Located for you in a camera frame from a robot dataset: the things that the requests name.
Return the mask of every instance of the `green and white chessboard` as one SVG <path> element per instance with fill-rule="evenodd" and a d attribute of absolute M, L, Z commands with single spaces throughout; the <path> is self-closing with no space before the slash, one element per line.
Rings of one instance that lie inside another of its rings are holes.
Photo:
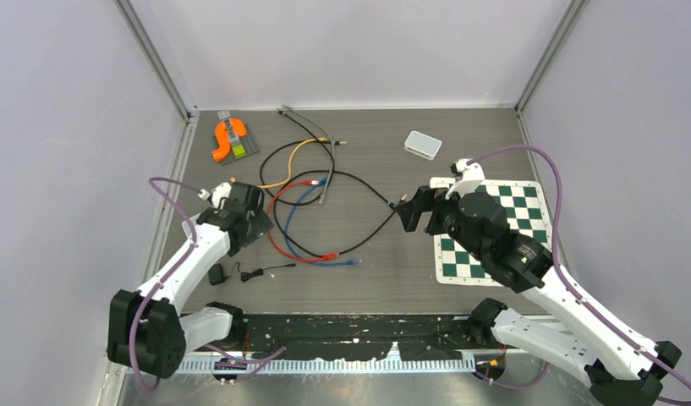
<path fill-rule="evenodd" d="M 432 178 L 431 188 L 449 187 L 453 178 Z M 541 242 L 551 244 L 551 222 L 542 188 L 537 182 L 485 180 L 477 192 L 486 192 L 507 210 L 509 227 Z M 437 281 L 454 285 L 499 286 L 485 273 L 479 261 L 445 234 L 436 235 Z"/>

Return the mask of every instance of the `gray cable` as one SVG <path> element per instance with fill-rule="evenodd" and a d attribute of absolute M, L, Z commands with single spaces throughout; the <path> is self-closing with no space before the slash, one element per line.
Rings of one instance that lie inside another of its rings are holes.
<path fill-rule="evenodd" d="M 322 205 L 322 204 L 323 204 L 323 201 L 325 201 L 325 195 L 327 194 L 327 188 L 330 187 L 330 181 L 332 180 L 332 173 L 333 173 L 333 170 L 335 169 L 335 140 L 330 136 L 330 133 L 327 132 L 327 130 L 325 129 L 325 127 L 323 127 L 322 125 L 320 125 L 319 123 L 317 123 L 317 122 L 316 122 L 315 120 L 313 120 L 312 118 L 310 118 L 310 117 L 304 115 L 304 114 L 301 113 L 301 112 L 296 112 L 296 111 L 293 110 L 293 108 L 290 107 L 290 106 L 286 106 L 286 105 L 284 105 L 284 104 L 282 104 L 281 106 L 282 106 L 282 108 L 288 110 L 289 112 L 291 112 L 291 113 L 293 113 L 293 114 L 297 114 L 297 115 L 298 115 L 299 117 L 301 117 L 303 120 L 305 120 L 305 121 L 307 121 L 307 122 L 310 122 L 311 124 L 315 125 L 315 126 L 316 126 L 318 129 L 320 129 L 320 131 L 322 131 L 322 132 L 325 134 L 325 136 L 330 140 L 330 148 L 331 148 L 331 151 L 332 151 L 332 162 L 330 162 L 330 175 L 328 175 L 328 177 L 327 177 L 327 181 L 325 182 L 325 187 L 323 188 L 323 193 L 321 193 L 321 198 L 318 200 L 318 204 L 319 204 L 319 205 Z"/>

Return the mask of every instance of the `yellow cable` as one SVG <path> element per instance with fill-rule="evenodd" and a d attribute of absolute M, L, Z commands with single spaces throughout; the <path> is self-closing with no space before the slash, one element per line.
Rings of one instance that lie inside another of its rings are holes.
<path fill-rule="evenodd" d="M 327 137 L 320 137 L 318 141 L 327 141 Z M 270 188 L 276 188 L 277 186 L 282 186 L 286 184 L 290 178 L 293 176 L 293 157 L 295 156 L 295 152 L 298 152 L 301 146 L 308 144 L 310 142 L 315 142 L 315 139 L 310 139 L 310 140 L 305 140 L 301 142 L 300 144 L 297 144 L 295 148 L 293 149 L 293 152 L 290 153 L 290 158 L 288 159 L 288 178 L 283 180 L 282 182 L 278 182 L 277 184 L 263 184 L 261 186 L 258 186 L 261 189 L 270 189 Z"/>

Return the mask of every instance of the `blue cable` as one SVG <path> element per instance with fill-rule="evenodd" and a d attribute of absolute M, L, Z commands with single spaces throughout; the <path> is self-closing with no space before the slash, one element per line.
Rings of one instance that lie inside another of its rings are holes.
<path fill-rule="evenodd" d="M 293 208 L 290 209 L 290 213 L 288 214 L 288 220 L 286 220 L 285 228 L 283 229 L 283 231 L 285 232 L 286 235 L 288 235 L 288 227 L 290 226 L 290 220 L 293 218 L 293 214 L 295 213 L 295 209 L 298 208 L 297 204 L 300 203 L 301 201 L 303 201 L 305 199 L 305 197 L 307 195 L 309 195 L 310 193 L 312 193 L 315 189 L 318 189 L 321 186 L 323 186 L 326 181 L 327 181 L 327 178 L 321 179 L 321 181 L 318 182 L 318 184 L 313 185 L 310 189 L 307 189 L 305 191 L 305 193 L 303 193 L 303 195 L 300 196 L 298 198 L 298 200 L 295 201 L 295 205 L 293 205 Z M 300 256 L 300 254 L 295 252 L 295 249 L 290 244 L 290 239 L 288 239 L 288 237 L 285 238 L 285 245 L 288 246 L 288 249 L 290 250 L 291 254 L 297 256 L 298 258 L 303 258 L 302 256 Z M 313 265 L 313 266 L 347 266 L 347 265 L 357 265 L 360 263 L 360 260 L 350 260 L 350 261 L 343 261 L 343 262 L 305 262 L 305 263 L 308 265 Z"/>

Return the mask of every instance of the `orange plastic part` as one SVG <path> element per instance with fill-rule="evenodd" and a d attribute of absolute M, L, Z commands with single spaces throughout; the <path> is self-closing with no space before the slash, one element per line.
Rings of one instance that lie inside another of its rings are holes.
<path fill-rule="evenodd" d="M 245 124 L 243 124 L 242 121 L 237 118 L 229 118 L 228 122 L 231 124 L 233 132 L 235 132 L 238 137 L 245 137 L 248 135 L 248 131 L 245 129 Z M 220 162 L 226 159 L 226 156 L 231 152 L 231 141 L 228 140 L 228 131 L 223 121 L 216 126 L 216 141 L 218 141 L 218 148 L 211 154 L 213 155 L 214 161 Z"/>

